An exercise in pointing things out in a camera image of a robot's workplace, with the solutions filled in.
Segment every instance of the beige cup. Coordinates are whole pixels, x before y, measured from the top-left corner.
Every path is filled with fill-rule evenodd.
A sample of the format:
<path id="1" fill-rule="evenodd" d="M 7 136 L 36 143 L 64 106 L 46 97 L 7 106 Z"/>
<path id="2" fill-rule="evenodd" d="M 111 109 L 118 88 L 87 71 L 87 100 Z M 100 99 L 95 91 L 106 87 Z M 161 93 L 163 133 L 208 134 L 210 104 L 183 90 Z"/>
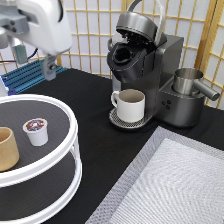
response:
<path id="1" fill-rule="evenodd" d="M 13 131 L 6 127 L 0 127 L 0 171 L 13 167 L 19 160 Z"/>

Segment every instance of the coffee pod lid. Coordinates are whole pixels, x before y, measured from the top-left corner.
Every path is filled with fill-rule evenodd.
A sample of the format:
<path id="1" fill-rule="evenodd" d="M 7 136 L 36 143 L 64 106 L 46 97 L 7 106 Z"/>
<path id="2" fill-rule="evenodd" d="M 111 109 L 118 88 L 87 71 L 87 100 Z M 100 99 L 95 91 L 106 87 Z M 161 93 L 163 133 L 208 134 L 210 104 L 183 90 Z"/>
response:
<path id="1" fill-rule="evenodd" d="M 27 121 L 23 125 L 23 130 L 27 133 L 37 133 L 47 127 L 47 121 L 43 118 L 35 118 Z"/>

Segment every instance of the white tray rim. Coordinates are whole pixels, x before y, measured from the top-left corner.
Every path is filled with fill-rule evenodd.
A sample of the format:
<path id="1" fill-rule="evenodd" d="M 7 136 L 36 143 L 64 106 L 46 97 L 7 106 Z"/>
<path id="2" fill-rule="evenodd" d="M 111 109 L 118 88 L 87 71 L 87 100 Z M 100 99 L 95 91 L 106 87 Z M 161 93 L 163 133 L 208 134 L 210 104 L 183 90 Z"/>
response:
<path id="1" fill-rule="evenodd" d="M 71 185 L 69 188 L 65 191 L 65 193 L 53 204 L 48 206 L 47 208 L 43 209 L 42 211 L 33 214 L 31 216 L 17 219 L 17 220 L 11 220 L 11 221 L 0 221 L 0 224 L 39 224 L 43 223 L 44 221 L 50 219 L 52 216 L 56 215 L 59 211 L 61 211 L 73 198 L 74 194 L 78 190 L 78 187 L 81 182 L 82 178 L 82 162 L 80 158 L 76 158 L 75 151 L 78 149 L 73 150 L 74 147 L 71 148 L 71 153 L 75 160 L 75 175 L 72 180 Z"/>
<path id="2" fill-rule="evenodd" d="M 70 128 L 64 141 L 47 156 L 41 158 L 40 160 L 24 166 L 22 168 L 0 173 L 0 188 L 7 187 L 10 185 L 18 184 L 23 181 L 29 180 L 46 170 L 50 169 L 52 166 L 57 164 L 71 149 L 73 146 L 78 133 L 78 124 L 73 111 L 65 103 L 57 100 L 53 97 L 35 95 L 35 94 L 21 94 L 16 96 L 6 96 L 0 98 L 0 104 L 20 101 L 20 100 L 35 100 L 53 104 L 61 108 L 68 116 L 70 121 Z"/>

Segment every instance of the coffee pod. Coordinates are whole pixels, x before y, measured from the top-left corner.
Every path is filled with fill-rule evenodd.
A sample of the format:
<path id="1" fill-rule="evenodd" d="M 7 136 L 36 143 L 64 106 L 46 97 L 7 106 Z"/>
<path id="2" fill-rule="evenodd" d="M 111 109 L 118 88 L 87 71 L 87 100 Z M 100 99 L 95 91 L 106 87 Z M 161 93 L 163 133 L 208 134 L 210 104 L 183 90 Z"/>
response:
<path id="1" fill-rule="evenodd" d="M 19 151 L 13 131 L 0 127 L 0 171 L 13 167 L 19 160 Z"/>
<path id="2" fill-rule="evenodd" d="M 47 121 L 42 118 L 36 118 L 27 121 L 23 125 L 23 130 L 33 146 L 42 146 L 48 141 Z"/>

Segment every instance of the coffee maker drip tray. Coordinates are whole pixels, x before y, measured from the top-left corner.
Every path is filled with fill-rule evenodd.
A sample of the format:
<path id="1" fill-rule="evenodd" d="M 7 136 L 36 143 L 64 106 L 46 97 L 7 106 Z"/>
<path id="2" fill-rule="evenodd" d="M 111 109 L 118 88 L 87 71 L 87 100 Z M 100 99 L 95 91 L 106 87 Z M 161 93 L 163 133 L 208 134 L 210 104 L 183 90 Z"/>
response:
<path id="1" fill-rule="evenodd" d="M 110 111 L 109 114 L 109 119 L 110 122 L 115 125 L 118 128 L 124 129 L 126 131 L 135 131 L 136 129 L 144 127 L 152 118 L 152 115 L 149 113 L 145 113 L 144 117 L 137 122 L 134 123 L 127 123 L 122 121 L 118 116 L 117 116 L 117 110 L 114 108 L 113 110 Z"/>

